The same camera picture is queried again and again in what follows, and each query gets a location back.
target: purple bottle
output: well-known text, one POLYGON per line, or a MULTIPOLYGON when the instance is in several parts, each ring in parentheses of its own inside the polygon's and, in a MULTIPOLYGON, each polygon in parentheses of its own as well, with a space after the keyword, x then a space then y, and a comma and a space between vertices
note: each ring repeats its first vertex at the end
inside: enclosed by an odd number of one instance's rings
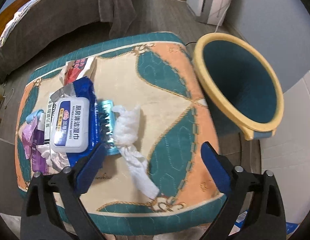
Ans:
POLYGON ((32 168, 33 172, 40 171, 41 173, 46 172, 46 159, 42 157, 40 152, 37 150, 36 145, 44 144, 44 130, 45 130, 45 114, 41 113, 37 123, 37 127, 33 134, 32 144, 32 168))

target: floral pattern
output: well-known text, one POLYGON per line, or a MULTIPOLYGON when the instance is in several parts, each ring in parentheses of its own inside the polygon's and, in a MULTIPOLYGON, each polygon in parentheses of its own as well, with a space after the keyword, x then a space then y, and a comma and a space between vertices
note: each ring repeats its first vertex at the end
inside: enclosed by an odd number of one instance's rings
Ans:
POLYGON ((39 87, 41 83, 42 83, 42 78, 37 78, 34 80, 34 85, 36 87, 39 87))
POLYGON ((150 47, 155 46, 155 43, 146 43, 143 45, 136 46, 134 52, 136 55, 142 54, 144 52, 150 51, 150 47))
POLYGON ((151 203, 151 207, 154 212, 169 212, 178 211, 185 206, 185 203, 173 204, 174 201, 174 197, 160 196, 154 199, 151 203))

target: white plastic lid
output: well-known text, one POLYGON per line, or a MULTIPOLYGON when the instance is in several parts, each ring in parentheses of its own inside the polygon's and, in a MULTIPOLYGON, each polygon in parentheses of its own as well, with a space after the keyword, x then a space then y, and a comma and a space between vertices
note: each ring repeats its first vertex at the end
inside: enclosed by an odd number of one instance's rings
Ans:
POLYGON ((89 100, 60 98, 50 126, 50 147, 59 153, 80 153, 88 147, 89 100))
POLYGON ((45 113, 41 113, 39 120, 37 122, 37 129, 44 131, 45 130, 45 118, 46 118, 46 114, 45 113))

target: purple packaging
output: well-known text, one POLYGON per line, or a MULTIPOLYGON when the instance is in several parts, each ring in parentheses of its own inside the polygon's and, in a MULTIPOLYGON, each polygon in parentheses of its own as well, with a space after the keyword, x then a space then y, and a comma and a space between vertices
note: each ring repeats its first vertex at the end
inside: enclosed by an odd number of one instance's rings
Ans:
POLYGON ((37 128, 33 134, 32 144, 32 170, 33 172, 40 171, 46 172, 46 159, 42 157, 41 153, 37 150, 36 145, 44 144, 44 129, 45 129, 45 114, 41 113, 38 120, 37 128))
POLYGON ((21 141, 25 150, 25 157, 29 159, 32 154, 32 146, 33 146, 33 133, 37 127, 37 116, 33 118, 30 124, 26 124, 24 130, 21 133, 21 141))

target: metal screw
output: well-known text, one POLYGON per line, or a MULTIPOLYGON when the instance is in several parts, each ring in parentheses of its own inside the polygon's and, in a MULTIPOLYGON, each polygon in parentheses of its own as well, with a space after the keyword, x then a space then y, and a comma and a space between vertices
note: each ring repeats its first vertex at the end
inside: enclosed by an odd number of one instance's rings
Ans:
POLYGON ((72 170, 72 168, 71 168, 70 166, 65 167, 65 168, 63 169, 63 173, 70 173, 71 170, 72 170))
POLYGON ((35 178, 38 178, 38 177, 40 176, 40 174, 42 174, 40 171, 36 171, 36 172, 34 173, 34 177, 35 177, 35 178))
POLYGON ((267 170, 266 174, 267 176, 270 176, 270 177, 274 175, 273 171, 270 171, 270 170, 267 170))
POLYGON ((242 166, 235 166, 235 170, 236 170, 237 172, 243 172, 243 171, 244 171, 244 169, 243 169, 242 166))

